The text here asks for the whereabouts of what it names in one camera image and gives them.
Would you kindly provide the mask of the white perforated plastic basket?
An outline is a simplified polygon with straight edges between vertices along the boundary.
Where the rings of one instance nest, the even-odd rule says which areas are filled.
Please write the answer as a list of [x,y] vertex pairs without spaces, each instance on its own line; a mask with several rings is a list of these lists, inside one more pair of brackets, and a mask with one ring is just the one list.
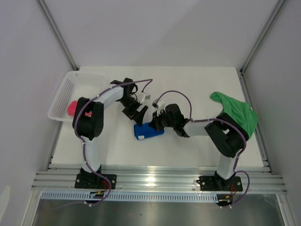
[[72,122],[67,113],[72,101],[80,97],[93,98],[104,90],[106,76],[101,73],[70,71],[63,78],[48,110],[48,118],[55,121]]

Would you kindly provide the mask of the aluminium frame post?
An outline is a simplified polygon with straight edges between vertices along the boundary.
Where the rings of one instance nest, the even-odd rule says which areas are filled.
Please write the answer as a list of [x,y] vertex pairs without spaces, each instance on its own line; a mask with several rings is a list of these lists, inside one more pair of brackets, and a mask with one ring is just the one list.
[[275,7],[273,8],[268,20],[265,22],[263,29],[261,30],[258,38],[256,39],[255,44],[253,45],[250,53],[248,54],[246,60],[244,61],[240,71],[240,74],[244,74],[252,61],[254,60],[255,56],[259,52],[261,46],[264,44],[266,38],[268,37],[269,33],[271,32],[273,26],[275,25],[277,19],[281,15],[283,9],[285,8],[288,0],[278,0],[276,2]]
[[75,60],[46,4],[45,0],[36,0],[35,1],[42,13],[42,15],[44,16],[54,38],[56,39],[58,46],[60,47],[64,57],[66,58],[68,64],[70,65],[70,67],[72,68],[72,70],[74,71],[78,71],[79,68],[77,67]]

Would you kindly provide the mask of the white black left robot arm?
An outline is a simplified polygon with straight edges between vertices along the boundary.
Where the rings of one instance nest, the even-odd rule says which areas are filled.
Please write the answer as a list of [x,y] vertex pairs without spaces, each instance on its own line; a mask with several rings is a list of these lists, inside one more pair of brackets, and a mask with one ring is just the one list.
[[110,86],[93,98],[81,97],[78,99],[72,127],[75,136],[81,140],[83,148],[82,170],[88,173],[85,182],[91,188],[98,188],[102,183],[102,176],[98,173],[101,167],[97,137],[104,127],[104,111],[113,103],[120,102],[124,109],[123,114],[138,126],[142,126],[144,115],[148,109],[142,106],[144,100],[132,97],[138,89],[137,84],[152,82],[152,79],[133,81],[125,78],[123,81],[114,80]]

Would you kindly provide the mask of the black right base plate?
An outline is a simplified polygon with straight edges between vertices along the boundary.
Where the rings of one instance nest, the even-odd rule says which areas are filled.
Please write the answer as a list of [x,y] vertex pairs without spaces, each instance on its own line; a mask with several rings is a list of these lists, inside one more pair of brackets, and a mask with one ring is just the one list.
[[215,176],[200,176],[196,183],[200,185],[201,191],[230,192],[232,188],[234,188],[234,191],[243,191],[241,178],[237,176],[233,176],[228,180]]

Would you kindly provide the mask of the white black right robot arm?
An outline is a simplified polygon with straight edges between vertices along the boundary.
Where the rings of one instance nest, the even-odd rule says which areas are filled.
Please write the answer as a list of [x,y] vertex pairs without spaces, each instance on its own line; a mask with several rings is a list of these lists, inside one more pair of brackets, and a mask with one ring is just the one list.
[[185,118],[177,104],[160,106],[153,103],[156,111],[152,114],[150,127],[157,131],[172,128],[180,137],[208,136],[220,152],[220,160],[215,172],[215,186],[225,190],[231,186],[235,175],[240,152],[246,148],[248,133],[227,113],[220,113],[216,118],[190,120]]

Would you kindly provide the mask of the green towel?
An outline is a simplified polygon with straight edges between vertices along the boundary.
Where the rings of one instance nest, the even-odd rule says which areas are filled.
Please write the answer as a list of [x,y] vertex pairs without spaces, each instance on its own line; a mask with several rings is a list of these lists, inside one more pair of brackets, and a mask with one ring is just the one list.
[[221,92],[213,92],[210,98],[220,103],[223,107],[222,113],[228,114],[251,138],[257,123],[258,115],[249,103],[242,102]]

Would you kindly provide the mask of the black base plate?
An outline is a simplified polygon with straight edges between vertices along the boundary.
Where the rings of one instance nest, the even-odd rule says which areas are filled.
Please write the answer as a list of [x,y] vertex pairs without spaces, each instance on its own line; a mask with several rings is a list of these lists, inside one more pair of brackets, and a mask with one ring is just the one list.
[[[111,188],[115,189],[117,182],[117,175],[115,174],[103,174],[111,182]],[[75,188],[77,189],[109,189],[109,183],[103,178],[98,177],[93,174],[89,177],[84,177],[81,174],[78,174],[75,181]]]
[[228,180],[215,176],[200,176],[196,183],[200,185],[201,191],[230,192],[232,188],[234,188],[234,191],[243,191],[241,178],[237,176],[233,176]]

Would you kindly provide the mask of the aluminium right frame post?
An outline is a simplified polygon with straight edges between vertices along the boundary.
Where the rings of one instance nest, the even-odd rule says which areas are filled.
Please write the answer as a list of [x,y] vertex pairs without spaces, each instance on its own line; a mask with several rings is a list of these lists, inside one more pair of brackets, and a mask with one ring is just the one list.
[[255,44],[253,45],[250,53],[248,54],[246,60],[244,61],[240,71],[240,74],[244,74],[252,61],[254,60],[255,56],[259,52],[261,46],[264,44],[266,38],[268,37],[269,33],[271,32],[273,26],[275,25],[277,19],[281,15],[283,9],[285,8],[288,0],[278,0],[276,2],[275,7],[273,8],[268,20],[265,22],[263,29],[261,30],[258,38],[256,39]]

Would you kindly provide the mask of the aluminium front rail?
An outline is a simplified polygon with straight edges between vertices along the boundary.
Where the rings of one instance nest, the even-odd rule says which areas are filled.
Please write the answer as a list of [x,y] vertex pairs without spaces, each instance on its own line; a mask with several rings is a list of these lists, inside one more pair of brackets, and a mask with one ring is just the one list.
[[[199,192],[196,180],[199,176],[214,174],[215,167],[160,167],[103,165],[103,174],[117,175],[116,191],[192,193]],[[33,190],[74,190],[77,165],[53,164],[46,171],[38,171],[31,188]],[[238,172],[243,187],[249,185],[250,194],[286,194],[282,176],[274,175],[268,167],[242,168]]]

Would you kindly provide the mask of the red towel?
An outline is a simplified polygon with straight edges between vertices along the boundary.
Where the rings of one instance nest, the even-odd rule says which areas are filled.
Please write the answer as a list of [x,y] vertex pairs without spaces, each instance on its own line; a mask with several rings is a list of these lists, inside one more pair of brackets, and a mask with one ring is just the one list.
[[[70,103],[70,105],[67,108],[67,113],[68,113],[69,116],[71,116],[71,117],[75,116],[77,104],[78,104],[78,102],[75,101],[75,100]],[[91,117],[92,112],[84,112],[84,115],[88,116],[88,117]]]

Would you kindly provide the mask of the blue towel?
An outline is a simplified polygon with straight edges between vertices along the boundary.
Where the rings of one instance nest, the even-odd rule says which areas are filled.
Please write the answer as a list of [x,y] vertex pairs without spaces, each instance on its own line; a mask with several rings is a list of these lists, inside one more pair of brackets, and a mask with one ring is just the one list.
[[143,140],[147,138],[152,138],[156,136],[163,135],[165,133],[165,130],[157,130],[153,127],[150,127],[150,123],[144,123],[142,126],[139,126],[138,124],[134,125],[134,137],[137,140]]

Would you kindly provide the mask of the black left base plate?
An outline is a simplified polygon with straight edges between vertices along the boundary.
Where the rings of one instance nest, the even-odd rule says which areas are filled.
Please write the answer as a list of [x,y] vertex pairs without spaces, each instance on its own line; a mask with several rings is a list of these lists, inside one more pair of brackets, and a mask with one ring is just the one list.
[[[103,174],[111,182],[111,188],[115,189],[117,182],[117,175],[115,174]],[[81,174],[78,174],[75,181],[75,188],[77,189],[109,189],[109,183],[103,178],[98,177],[93,174],[89,177],[84,177]]]

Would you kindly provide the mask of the aluminium left frame post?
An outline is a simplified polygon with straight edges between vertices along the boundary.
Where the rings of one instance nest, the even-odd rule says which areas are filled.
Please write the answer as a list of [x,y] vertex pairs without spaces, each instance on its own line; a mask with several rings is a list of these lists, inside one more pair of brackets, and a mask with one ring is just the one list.
[[72,68],[72,70],[74,71],[78,71],[79,68],[77,67],[75,60],[46,4],[45,0],[36,0],[35,1],[42,13],[42,15],[44,16],[54,38],[56,39],[58,46],[60,47],[64,57],[66,58],[68,64],[70,65],[70,67]]

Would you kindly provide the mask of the aluminium left side rail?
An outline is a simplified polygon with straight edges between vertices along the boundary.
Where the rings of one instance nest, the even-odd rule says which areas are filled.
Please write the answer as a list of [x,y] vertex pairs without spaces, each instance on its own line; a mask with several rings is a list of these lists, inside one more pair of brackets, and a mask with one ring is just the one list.
[[57,130],[55,131],[55,136],[54,136],[53,142],[52,142],[50,150],[49,150],[49,154],[48,154],[48,157],[47,157],[46,166],[45,166],[44,171],[48,171],[49,165],[52,161],[53,154],[54,154],[56,146],[57,146],[57,142],[58,142],[58,139],[59,139],[59,136],[60,136],[60,133],[61,133],[62,126],[63,126],[63,123],[60,122],[58,124]]

